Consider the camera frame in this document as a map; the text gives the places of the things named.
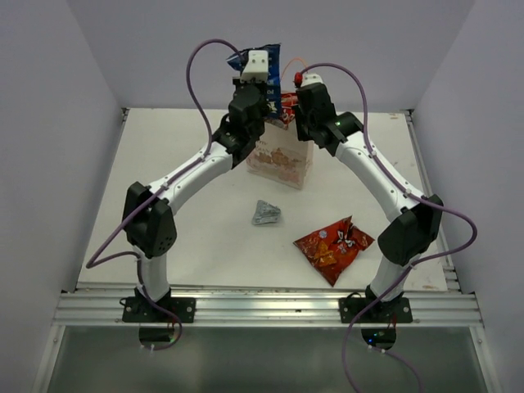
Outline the white paper bag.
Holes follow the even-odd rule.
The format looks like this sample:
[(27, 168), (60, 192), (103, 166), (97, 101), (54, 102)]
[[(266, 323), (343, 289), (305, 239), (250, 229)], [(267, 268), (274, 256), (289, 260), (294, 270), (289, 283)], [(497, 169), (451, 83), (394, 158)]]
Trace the white paper bag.
[[(282, 88), (282, 93), (292, 90)], [(296, 122), (287, 127), (278, 119), (265, 121), (265, 131), (246, 158), (252, 174), (302, 189), (313, 162), (314, 144), (298, 140)]]

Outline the white pita chips bag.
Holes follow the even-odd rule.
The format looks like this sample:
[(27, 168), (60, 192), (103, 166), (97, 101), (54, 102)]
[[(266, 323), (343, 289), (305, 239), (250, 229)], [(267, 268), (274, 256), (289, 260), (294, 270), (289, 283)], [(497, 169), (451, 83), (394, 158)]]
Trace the white pita chips bag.
[(281, 94), (281, 113), (279, 119), (287, 127), (295, 119), (294, 106), (298, 103), (294, 92), (284, 92)]

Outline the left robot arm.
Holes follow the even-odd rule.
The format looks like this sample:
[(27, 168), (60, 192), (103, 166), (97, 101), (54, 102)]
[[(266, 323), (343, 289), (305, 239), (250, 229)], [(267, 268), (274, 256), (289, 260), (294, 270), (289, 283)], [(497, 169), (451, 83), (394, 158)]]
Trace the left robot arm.
[(239, 78), (233, 84), (233, 99), (209, 147), (164, 178), (128, 188), (122, 223), (128, 243), (138, 253), (137, 291), (144, 297), (141, 311), (151, 321), (165, 319), (170, 311), (166, 265), (167, 252), (177, 239), (174, 216), (205, 185), (241, 164), (264, 133), (267, 84)]

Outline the blue Kettle chip bag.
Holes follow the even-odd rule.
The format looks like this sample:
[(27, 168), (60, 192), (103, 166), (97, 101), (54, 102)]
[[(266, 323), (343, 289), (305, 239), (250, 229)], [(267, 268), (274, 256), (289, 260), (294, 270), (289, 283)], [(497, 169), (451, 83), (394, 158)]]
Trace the blue Kettle chip bag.
[(281, 80), (280, 80), (280, 48), (281, 43), (265, 44), (261, 47), (250, 47), (240, 51), (242, 59), (237, 54), (232, 54), (227, 58), (228, 65), (236, 71), (243, 71), (245, 68), (245, 58), (249, 51), (266, 51), (268, 53), (268, 80), (267, 99), (270, 107), (269, 118), (278, 119), (282, 114), (282, 100), (281, 100)]

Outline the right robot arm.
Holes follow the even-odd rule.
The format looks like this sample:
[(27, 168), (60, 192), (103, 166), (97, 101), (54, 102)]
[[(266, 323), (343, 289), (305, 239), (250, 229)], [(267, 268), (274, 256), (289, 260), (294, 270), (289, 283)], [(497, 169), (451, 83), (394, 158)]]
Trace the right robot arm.
[(366, 287), (364, 310), (374, 321), (383, 321), (394, 311), (404, 292), (408, 268), (436, 240), (443, 206), (437, 195), (426, 197), (418, 189), (400, 190), (395, 182), (405, 179), (391, 165), (389, 179), (376, 159), (382, 154), (365, 142), (364, 126), (351, 112), (338, 114), (326, 85), (304, 82), (296, 89), (297, 136), (325, 149), (349, 168), (371, 192), (389, 225), (377, 239), (382, 259)]

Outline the silver foil snack packet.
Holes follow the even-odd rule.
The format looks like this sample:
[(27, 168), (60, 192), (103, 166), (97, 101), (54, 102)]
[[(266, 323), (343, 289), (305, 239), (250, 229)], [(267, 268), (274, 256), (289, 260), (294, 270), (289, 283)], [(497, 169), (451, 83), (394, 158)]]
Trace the silver foil snack packet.
[(279, 207), (271, 205), (267, 201), (258, 200), (255, 207), (255, 213), (251, 223), (255, 226), (264, 224), (275, 224), (281, 218), (282, 211)]

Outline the red Doritos chip bag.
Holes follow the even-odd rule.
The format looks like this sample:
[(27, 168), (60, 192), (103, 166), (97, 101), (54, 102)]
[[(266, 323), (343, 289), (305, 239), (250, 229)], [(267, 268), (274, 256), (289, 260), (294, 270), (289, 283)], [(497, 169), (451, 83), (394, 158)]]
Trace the red Doritos chip bag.
[(359, 229), (353, 217), (313, 231), (293, 242), (311, 266), (334, 287), (341, 274), (375, 239)]

